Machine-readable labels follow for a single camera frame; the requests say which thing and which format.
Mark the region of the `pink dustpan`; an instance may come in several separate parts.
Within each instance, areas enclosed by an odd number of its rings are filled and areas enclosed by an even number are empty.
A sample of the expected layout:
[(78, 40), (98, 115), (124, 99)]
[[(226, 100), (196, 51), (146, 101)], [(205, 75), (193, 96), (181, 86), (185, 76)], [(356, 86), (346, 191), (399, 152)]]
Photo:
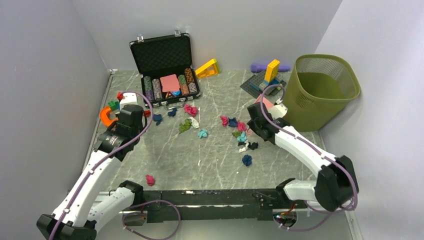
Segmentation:
[[(252, 104), (255, 104), (255, 103), (258, 103), (258, 102), (260, 102), (260, 97), (261, 96), (259, 96), (258, 98), (256, 98), (256, 100), (255, 101), (253, 101), (252, 103), (251, 103), (251, 105)], [(272, 108), (273, 106), (274, 106), (274, 103), (273, 102), (271, 102), (271, 101), (269, 101), (267, 98), (263, 98), (263, 103), (264, 103), (264, 105), (265, 105), (265, 108), (267, 109), (267, 110), (269, 110), (270, 108)], [(246, 134), (247, 135), (252, 135), (254, 132), (253, 132), (253, 130), (252, 130), (252, 128), (249, 126), (249, 124), (247, 123), (246, 124), (246, 126), (248, 127), (247, 128), (247, 130), (246, 130)]]

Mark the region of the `pink hand brush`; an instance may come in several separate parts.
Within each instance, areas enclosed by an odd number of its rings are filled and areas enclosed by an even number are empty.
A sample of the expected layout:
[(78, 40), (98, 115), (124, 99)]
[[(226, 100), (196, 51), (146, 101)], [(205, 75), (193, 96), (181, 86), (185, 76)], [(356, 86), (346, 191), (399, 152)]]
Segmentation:
[(200, 122), (201, 122), (201, 108), (200, 107), (197, 108), (197, 117), (198, 117), (198, 123), (200, 125)]

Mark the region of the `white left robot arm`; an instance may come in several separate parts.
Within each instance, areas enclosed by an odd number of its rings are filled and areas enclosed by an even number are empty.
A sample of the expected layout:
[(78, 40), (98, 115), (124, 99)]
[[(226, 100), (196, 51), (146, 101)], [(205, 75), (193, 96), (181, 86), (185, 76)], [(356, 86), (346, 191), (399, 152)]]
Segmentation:
[(51, 214), (42, 214), (36, 226), (47, 240), (94, 240), (98, 232), (120, 211), (139, 209), (144, 188), (126, 180), (95, 204), (104, 182), (134, 149), (145, 131), (147, 118), (140, 105), (125, 105), (118, 119), (102, 133), (89, 162), (66, 198)]

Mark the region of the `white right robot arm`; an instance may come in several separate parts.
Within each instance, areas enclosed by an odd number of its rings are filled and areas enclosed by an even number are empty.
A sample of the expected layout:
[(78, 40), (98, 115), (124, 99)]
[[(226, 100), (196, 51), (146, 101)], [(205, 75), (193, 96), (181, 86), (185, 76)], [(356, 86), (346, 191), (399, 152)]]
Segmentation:
[(313, 201), (328, 212), (355, 201), (359, 193), (352, 160), (335, 156), (301, 135), (288, 121), (274, 117), (265, 105), (256, 102), (247, 108), (248, 126), (253, 132), (301, 161), (316, 177), (315, 180), (289, 178), (276, 186), (276, 203), (288, 208), (295, 201)]

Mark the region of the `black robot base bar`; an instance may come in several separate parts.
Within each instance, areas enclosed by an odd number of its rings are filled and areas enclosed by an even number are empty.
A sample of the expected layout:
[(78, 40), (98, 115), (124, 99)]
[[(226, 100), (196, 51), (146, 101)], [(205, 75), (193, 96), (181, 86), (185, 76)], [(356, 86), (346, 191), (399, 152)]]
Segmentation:
[(146, 190), (145, 207), (124, 210), (146, 212), (148, 223), (190, 220), (256, 219), (271, 221), (275, 214), (304, 209), (301, 200), (289, 200), (274, 188), (212, 190)]

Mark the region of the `pink scrap centre right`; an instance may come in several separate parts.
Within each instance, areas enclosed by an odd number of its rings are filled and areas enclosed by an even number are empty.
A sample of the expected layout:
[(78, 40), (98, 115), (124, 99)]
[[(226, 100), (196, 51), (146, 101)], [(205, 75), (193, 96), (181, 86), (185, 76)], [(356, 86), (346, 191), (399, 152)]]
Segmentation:
[(245, 132), (247, 130), (246, 124), (244, 122), (238, 121), (237, 122), (237, 130), (240, 132)]

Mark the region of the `light blue scrap right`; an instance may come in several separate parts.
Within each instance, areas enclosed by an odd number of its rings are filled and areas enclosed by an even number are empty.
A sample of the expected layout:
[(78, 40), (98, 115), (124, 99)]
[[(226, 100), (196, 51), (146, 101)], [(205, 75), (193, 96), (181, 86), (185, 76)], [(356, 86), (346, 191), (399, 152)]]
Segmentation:
[(237, 139), (238, 142), (245, 143), (248, 139), (246, 132), (245, 131), (241, 132), (241, 134), (236, 139)]

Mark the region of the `black paper scrap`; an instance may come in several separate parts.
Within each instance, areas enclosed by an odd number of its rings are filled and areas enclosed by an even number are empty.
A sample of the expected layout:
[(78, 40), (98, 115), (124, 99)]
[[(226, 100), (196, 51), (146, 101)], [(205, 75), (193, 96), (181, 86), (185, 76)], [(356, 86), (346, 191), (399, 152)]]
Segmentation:
[(248, 142), (248, 143), (249, 143), (248, 149), (250, 150), (255, 150), (259, 147), (259, 144), (257, 142)]

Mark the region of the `green paper scrap centre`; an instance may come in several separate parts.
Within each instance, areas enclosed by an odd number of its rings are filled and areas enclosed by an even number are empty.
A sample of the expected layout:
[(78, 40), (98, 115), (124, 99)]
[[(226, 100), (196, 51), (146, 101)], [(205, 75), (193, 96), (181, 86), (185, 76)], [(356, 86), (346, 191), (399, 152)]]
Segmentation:
[(241, 132), (241, 131), (234, 131), (234, 132), (232, 132), (232, 135), (233, 135), (235, 138), (238, 138), (238, 137), (240, 137), (240, 136), (242, 135), (242, 132)]

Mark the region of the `green paper scrap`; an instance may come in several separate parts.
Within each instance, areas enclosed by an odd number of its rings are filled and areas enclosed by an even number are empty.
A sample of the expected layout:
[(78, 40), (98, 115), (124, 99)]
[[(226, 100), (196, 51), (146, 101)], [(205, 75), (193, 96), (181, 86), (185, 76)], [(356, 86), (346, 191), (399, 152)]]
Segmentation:
[(242, 132), (241, 132), (241, 131), (234, 131), (234, 132), (232, 132), (232, 135), (233, 135), (235, 138), (238, 138), (238, 137), (240, 137), (240, 136), (242, 135)]
[(192, 121), (191, 121), (191, 119), (189, 119), (189, 118), (186, 118), (185, 120), (184, 120), (184, 123), (180, 123), (179, 124), (179, 133), (181, 134), (181, 133), (183, 133), (183, 132), (185, 132), (185, 131), (187, 131), (187, 130), (189, 130), (190, 128), (191, 128), (191, 126), (192, 126)]

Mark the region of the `dark blue scrap centre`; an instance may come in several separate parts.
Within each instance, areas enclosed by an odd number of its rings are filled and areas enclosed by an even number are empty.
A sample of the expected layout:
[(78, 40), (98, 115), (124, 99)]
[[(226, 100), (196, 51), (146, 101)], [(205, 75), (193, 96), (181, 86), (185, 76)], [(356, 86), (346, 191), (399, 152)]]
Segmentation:
[(238, 121), (235, 117), (228, 118), (228, 126), (232, 128), (236, 128), (238, 126)]

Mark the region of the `white twisted paper scrap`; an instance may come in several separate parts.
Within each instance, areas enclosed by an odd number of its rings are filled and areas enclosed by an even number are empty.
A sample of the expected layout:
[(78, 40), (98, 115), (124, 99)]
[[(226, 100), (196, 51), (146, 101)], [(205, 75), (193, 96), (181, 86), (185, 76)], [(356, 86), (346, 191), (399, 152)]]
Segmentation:
[(248, 141), (239, 142), (238, 146), (239, 146), (239, 150), (238, 150), (239, 153), (245, 152), (249, 149), (249, 142)]

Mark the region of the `pink scrap centre left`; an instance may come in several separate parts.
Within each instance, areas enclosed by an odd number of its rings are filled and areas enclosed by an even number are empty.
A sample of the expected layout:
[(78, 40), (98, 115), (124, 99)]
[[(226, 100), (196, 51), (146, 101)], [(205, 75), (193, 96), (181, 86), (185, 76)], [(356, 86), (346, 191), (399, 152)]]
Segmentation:
[(221, 115), (220, 120), (223, 127), (226, 127), (229, 125), (229, 118), (227, 116)]

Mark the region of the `grey brick baseplate model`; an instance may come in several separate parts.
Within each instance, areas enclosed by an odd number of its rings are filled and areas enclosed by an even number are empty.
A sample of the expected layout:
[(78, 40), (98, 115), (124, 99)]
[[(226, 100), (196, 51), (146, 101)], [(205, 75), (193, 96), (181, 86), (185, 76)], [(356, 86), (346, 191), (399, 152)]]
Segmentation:
[(263, 90), (268, 85), (279, 84), (279, 85), (281, 85), (281, 87), (275, 87), (275, 88), (269, 89), (265, 93), (266, 96), (275, 96), (276, 94), (278, 94), (282, 90), (282, 88), (285, 88), (286, 85), (287, 85), (287, 82), (284, 81), (282, 78), (279, 78), (279, 77), (274, 78), (269, 83), (265, 83), (264, 77), (265, 77), (264, 72), (254, 74), (248, 80), (243, 82), (240, 85), (240, 88), (242, 90), (244, 90), (245, 92), (247, 92), (248, 94), (250, 94), (252, 97), (257, 98), (257, 97), (259, 97), (260, 94), (263, 93)]

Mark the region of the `dark blue scrap lower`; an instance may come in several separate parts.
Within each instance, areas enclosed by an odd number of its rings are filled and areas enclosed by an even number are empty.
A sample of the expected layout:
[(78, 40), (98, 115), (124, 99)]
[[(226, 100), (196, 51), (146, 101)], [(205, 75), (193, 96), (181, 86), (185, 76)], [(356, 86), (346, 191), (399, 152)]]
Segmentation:
[(249, 167), (252, 164), (252, 156), (246, 154), (242, 157), (241, 161), (246, 167)]

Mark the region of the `yellow orange brick tower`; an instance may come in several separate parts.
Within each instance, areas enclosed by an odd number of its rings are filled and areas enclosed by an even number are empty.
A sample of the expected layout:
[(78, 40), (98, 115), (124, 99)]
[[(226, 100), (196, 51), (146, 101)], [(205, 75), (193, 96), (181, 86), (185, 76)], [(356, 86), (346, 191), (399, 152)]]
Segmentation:
[(272, 60), (266, 67), (263, 82), (269, 84), (279, 72), (280, 61), (277, 59)]

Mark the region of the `purple cylinder toy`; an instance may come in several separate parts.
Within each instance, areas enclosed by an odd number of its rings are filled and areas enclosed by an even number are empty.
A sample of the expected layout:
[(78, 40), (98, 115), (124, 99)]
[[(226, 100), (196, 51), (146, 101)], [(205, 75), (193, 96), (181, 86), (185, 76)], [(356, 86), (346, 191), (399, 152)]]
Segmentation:
[[(250, 65), (250, 71), (252, 73), (259, 73), (262, 71), (266, 71), (268, 69), (268, 66), (265, 64), (259, 64), (259, 63), (253, 63)], [(290, 71), (291, 67), (288, 65), (279, 65), (278, 66), (278, 72), (288, 72)]]

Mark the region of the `light blue scrap on brush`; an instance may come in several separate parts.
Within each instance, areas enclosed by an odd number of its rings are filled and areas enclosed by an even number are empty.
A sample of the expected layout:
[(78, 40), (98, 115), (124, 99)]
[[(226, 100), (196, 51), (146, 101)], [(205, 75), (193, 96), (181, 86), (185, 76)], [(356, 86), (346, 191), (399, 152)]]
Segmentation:
[(207, 130), (205, 129), (201, 129), (199, 131), (199, 133), (197, 134), (197, 136), (201, 139), (201, 138), (207, 138), (209, 136), (209, 133)]

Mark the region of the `pink paper scrap by case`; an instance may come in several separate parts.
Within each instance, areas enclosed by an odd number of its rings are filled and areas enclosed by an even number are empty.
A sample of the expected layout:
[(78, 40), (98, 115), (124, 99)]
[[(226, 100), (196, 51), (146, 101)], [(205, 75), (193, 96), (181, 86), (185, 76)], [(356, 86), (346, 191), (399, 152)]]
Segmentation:
[(187, 114), (192, 117), (195, 117), (198, 114), (198, 108), (190, 104), (185, 104), (183, 109)]

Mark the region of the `green paper scrap left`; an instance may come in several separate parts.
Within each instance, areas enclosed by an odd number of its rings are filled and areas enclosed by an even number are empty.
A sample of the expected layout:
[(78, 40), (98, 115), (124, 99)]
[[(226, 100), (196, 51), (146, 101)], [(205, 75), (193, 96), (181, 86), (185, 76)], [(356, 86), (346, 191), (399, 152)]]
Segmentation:
[(184, 120), (184, 123), (180, 123), (179, 124), (179, 133), (181, 134), (181, 133), (183, 133), (183, 132), (185, 132), (185, 131), (187, 131), (187, 130), (189, 130), (190, 128), (191, 128), (191, 126), (192, 126), (192, 121), (191, 121), (191, 119), (189, 119), (189, 118), (186, 118), (185, 120)]

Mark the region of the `olive green waste basket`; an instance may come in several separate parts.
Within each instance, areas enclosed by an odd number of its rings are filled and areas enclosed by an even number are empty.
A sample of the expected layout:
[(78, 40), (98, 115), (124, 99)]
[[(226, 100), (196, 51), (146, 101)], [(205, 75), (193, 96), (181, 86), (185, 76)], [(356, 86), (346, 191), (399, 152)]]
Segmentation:
[(329, 54), (306, 54), (294, 62), (283, 104), (284, 119), (299, 132), (315, 132), (361, 93), (351, 65)]

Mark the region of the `yellow triangular toy block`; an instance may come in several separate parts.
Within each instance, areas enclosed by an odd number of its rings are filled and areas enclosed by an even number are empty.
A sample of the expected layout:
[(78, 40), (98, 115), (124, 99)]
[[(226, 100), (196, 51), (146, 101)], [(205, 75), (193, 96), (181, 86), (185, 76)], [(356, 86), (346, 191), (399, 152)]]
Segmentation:
[(198, 69), (195, 70), (197, 78), (205, 78), (213, 75), (217, 75), (221, 72), (216, 58), (212, 58)]

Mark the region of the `dark blue scrap by case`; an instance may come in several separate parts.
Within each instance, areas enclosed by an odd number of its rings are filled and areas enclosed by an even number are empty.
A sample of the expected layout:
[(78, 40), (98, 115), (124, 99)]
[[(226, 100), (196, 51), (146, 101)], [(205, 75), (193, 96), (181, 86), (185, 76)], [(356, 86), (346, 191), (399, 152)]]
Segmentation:
[(167, 113), (167, 115), (169, 116), (169, 117), (175, 117), (176, 116), (176, 113), (177, 113), (177, 108), (172, 108), (168, 113)]

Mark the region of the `pink playing card deck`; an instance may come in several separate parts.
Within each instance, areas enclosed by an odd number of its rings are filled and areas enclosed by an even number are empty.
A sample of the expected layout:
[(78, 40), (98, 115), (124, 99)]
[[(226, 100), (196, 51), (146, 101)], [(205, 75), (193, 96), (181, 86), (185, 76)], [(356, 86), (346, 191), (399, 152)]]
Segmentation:
[(177, 92), (180, 90), (180, 82), (176, 74), (162, 76), (159, 80), (163, 93)]

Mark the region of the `black poker chip case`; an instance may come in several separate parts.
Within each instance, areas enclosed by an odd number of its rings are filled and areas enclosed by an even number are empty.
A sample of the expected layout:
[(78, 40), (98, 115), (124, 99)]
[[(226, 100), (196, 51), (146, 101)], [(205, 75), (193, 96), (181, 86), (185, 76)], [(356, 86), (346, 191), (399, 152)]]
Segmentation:
[(199, 81), (193, 69), (189, 33), (175, 30), (174, 34), (159, 37), (144, 38), (142, 35), (138, 35), (136, 40), (129, 43), (129, 48), (141, 76), (141, 89), (145, 95), (148, 94), (146, 77), (150, 77), (152, 81), (173, 74), (177, 77), (186, 76), (186, 70), (191, 71), (193, 77), (191, 84), (195, 86), (195, 91), (190, 91), (188, 87), (187, 94), (181, 92), (177, 96), (171, 94), (170, 91), (161, 91), (159, 99), (153, 98), (149, 101), (154, 108), (167, 107), (177, 103), (183, 107), (186, 102), (202, 96)]

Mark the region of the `dark blue scrap far left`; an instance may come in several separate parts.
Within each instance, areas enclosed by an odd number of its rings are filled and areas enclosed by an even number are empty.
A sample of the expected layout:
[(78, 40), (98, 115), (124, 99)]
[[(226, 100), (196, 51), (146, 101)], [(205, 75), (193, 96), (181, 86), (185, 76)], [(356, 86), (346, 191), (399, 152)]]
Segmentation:
[(155, 125), (158, 126), (163, 121), (163, 116), (161, 114), (153, 114), (152, 120), (155, 122)]

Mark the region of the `pink paper scrap near edge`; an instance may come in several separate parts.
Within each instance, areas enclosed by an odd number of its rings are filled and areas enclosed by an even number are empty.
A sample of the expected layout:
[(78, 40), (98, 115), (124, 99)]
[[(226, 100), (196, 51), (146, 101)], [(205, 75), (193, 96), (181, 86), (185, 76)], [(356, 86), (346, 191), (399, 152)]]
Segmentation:
[(148, 186), (154, 186), (156, 183), (156, 180), (152, 175), (146, 174), (145, 179)]

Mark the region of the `green and blue toy bricks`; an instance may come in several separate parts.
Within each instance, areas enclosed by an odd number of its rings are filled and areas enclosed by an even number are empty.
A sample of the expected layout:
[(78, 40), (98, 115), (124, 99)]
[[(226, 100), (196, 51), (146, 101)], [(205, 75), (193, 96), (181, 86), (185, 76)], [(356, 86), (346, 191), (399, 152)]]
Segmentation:
[(119, 101), (110, 101), (107, 103), (108, 107), (111, 111), (116, 111), (120, 109), (120, 103)]

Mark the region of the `orange horseshoe toy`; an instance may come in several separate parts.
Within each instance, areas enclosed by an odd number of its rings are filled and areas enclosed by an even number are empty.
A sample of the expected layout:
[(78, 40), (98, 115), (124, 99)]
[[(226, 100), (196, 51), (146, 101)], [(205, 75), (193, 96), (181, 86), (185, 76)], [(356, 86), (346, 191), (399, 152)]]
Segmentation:
[(111, 117), (111, 114), (115, 114), (116, 110), (118, 110), (117, 107), (110, 107), (105, 106), (99, 113), (99, 119), (101, 122), (106, 126), (109, 127), (112, 123), (116, 122), (118, 120), (118, 117)]

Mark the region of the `aluminium frame rail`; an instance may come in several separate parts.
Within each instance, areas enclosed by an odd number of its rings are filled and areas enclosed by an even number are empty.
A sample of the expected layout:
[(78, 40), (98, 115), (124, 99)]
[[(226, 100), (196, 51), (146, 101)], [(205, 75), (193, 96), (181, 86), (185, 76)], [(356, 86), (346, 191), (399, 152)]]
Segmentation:
[(99, 136), (106, 130), (107, 127), (98, 118), (81, 176), (67, 197), (53, 211), (54, 218), (59, 224), (72, 223), (76, 227), (81, 227), (86, 222), (86, 217), (90, 216), (96, 198), (118, 169), (120, 164), (114, 163), (111, 157), (96, 165), (107, 156), (106, 152), (95, 150)]

